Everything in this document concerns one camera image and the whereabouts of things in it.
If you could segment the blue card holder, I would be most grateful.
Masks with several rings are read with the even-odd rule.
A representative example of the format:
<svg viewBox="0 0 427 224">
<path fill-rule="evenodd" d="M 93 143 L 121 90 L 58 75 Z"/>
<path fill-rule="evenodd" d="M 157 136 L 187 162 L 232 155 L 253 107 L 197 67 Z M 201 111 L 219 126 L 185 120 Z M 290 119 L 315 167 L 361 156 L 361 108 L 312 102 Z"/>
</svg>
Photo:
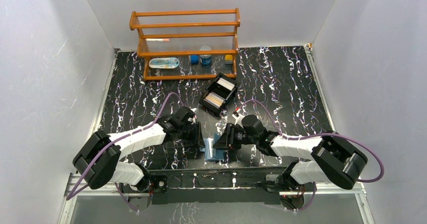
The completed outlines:
<svg viewBox="0 0 427 224">
<path fill-rule="evenodd" d="M 203 142 L 205 147 L 200 147 L 200 151 L 204 152 L 205 161 L 224 161 L 225 160 L 225 151 L 217 150 L 213 146 L 217 140 L 219 140 L 220 135 L 215 133 L 213 138 L 204 138 Z"/>
</svg>

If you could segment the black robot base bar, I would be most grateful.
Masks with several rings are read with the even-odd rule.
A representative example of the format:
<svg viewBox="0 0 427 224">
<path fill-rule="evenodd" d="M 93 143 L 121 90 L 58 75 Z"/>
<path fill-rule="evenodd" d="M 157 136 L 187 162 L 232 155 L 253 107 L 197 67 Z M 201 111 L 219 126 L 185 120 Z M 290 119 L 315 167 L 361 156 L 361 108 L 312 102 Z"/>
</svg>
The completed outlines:
<svg viewBox="0 0 427 224">
<path fill-rule="evenodd" d="M 281 181 L 284 167 L 162 170 L 155 185 L 152 204 L 184 202 L 247 203 L 301 208 L 304 191 L 285 188 Z"/>
</svg>

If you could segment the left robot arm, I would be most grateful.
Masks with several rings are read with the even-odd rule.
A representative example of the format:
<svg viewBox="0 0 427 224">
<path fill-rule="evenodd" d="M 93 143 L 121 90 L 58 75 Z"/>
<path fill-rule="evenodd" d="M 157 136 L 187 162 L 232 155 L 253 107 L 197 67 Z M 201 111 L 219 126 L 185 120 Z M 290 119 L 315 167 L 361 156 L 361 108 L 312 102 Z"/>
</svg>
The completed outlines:
<svg viewBox="0 0 427 224">
<path fill-rule="evenodd" d="M 111 134 L 96 131 L 76 154 L 72 164 L 91 189 L 115 182 L 145 192 L 157 186 L 154 175 L 142 165 L 125 163 L 122 159 L 133 152 L 177 140 L 188 146 L 204 147 L 201 124 L 195 113 L 185 106 L 134 130 Z"/>
</svg>

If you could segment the yellow and grey sponge block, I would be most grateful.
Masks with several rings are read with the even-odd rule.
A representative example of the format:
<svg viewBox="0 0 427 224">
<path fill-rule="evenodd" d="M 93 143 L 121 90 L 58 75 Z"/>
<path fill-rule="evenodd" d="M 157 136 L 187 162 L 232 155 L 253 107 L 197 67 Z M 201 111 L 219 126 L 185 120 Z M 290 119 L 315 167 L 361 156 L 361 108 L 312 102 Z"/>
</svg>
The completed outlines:
<svg viewBox="0 0 427 224">
<path fill-rule="evenodd" d="M 232 65 L 234 62 L 233 55 L 231 54 L 225 55 L 224 60 L 225 60 L 225 65 Z"/>
</svg>

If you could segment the white card stack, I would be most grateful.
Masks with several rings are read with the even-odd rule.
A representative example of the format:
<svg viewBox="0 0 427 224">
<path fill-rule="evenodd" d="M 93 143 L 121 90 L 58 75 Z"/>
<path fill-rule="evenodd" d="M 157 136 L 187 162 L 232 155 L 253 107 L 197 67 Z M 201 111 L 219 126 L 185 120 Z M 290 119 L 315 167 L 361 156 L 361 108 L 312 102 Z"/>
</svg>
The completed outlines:
<svg viewBox="0 0 427 224">
<path fill-rule="evenodd" d="M 226 88 L 226 89 L 228 89 L 229 91 L 232 91 L 233 88 L 235 87 L 234 83 L 232 83 L 232 82 L 230 82 L 230 81 L 228 81 L 228 80 L 226 80 L 224 78 L 219 78 L 217 80 L 217 84 L 220 85 L 220 86 L 222 86 L 222 87 L 224 87 L 224 88 Z"/>
</svg>

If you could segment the toothbrush blister pack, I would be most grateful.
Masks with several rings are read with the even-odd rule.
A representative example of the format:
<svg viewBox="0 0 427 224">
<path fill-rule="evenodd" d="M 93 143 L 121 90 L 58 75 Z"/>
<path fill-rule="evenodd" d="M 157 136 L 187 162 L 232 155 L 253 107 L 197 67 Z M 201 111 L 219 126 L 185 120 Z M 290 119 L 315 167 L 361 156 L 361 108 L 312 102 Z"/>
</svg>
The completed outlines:
<svg viewBox="0 0 427 224">
<path fill-rule="evenodd" d="M 180 60 L 175 57 L 153 58 L 149 61 L 150 68 L 174 69 L 180 65 Z"/>
</svg>

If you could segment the black card tray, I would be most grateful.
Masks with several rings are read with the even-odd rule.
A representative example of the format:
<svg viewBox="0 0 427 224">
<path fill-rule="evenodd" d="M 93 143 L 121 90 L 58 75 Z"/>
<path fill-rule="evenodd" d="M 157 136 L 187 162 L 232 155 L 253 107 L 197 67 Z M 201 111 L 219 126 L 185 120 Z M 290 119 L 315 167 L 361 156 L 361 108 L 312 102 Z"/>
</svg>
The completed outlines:
<svg viewBox="0 0 427 224">
<path fill-rule="evenodd" d="M 219 78 L 224 78 L 232 83 L 235 84 L 235 87 L 233 88 L 232 91 L 229 91 L 228 89 L 220 86 L 217 84 L 217 80 Z M 219 117 L 221 115 L 221 112 L 228 106 L 229 102 L 234 98 L 234 96 L 236 95 L 237 89 L 238 89 L 239 83 L 235 80 L 232 79 L 228 76 L 226 76 L 223 73 L 218 73 L 217 76 L 213 79 L 213 82 L 210 83 L 207 88 L 202 92 L 202 95 L 199 99 L 199 104 L 200 106 L 208 111 L 211 115 L 215 116 L 215 117 Z M 205 100 L 205 97 L 210 93 L 210 92 L 214 92 L 215 94 L 217 94 L 218 96 L 224 98 L 224 103 L 222 104 L 221 108 L 216 108 L 215 106 L 213 106 L 212 104 L 210 104 L 209 102 L 207 102 Z"/>
</svg>

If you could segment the blue lidded jar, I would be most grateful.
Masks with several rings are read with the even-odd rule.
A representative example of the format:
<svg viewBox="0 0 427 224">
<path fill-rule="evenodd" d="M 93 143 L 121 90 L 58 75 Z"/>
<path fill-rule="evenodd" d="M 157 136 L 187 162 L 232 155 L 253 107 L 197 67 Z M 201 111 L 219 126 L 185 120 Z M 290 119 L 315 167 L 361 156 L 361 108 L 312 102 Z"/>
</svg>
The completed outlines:
<svg viewBox="0 0 427 224">
<path fill-rule="evenodd" d="M 211 51 L 211 48 L 208 46 L 203 46 L 200 48 L 200 51 Z M 201 65 L 211 65 L 212 64 L 212 58 L 211 58 L 211 54 L 207 54 L 207 53 L 202 53 L 199 55 L 199 63 Z"/>
</svg>

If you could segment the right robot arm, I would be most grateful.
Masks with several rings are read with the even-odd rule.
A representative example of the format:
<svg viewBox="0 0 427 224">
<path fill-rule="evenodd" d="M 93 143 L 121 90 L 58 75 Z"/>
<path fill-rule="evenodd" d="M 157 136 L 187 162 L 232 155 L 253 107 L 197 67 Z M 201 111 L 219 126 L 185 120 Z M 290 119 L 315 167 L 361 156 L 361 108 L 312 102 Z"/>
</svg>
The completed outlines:
<svg viewBox="0 0 427 224">
<path fill-rule="evenodd" d="M 284 137 L 266 129 L 255 115 L 228 123 L 213 147 L 237 151 L 243 145 L 254 145 L 266 156 L 298 158 L 275 180 L 267 180 L 268 188 L 279 186 L 296 191 L 306 183 L 323 182 L 351 190 L 368 163 L 366 155 L 334 133 L 307 138 Z"/>
</svg>

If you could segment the small blue box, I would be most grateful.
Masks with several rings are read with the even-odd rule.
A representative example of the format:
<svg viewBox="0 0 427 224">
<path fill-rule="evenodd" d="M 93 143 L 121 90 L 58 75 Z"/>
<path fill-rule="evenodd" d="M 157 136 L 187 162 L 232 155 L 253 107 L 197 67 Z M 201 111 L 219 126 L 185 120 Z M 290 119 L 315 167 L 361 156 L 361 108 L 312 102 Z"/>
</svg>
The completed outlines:
<svg viewBox="0 0 427 224">
<path fill-rule="evenodd" d="M 189 56 L 189 63 L 191 65 L 199 64 L 199 56 L 198 55 L 190 55 Z"/>
</svg>

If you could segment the white and orange tube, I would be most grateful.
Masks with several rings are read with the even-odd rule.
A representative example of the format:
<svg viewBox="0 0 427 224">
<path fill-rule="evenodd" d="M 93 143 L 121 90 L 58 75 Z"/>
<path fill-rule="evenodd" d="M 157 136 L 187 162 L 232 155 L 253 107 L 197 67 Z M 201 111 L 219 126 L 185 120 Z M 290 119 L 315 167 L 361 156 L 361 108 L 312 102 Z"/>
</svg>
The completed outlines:
<svg viewBox="0 0 427 224">
<path fill-rule="evenodd" d="M 168 38 L 146 38 L 146 42 L 169 42 L 170 39 Z"/>
</svg>

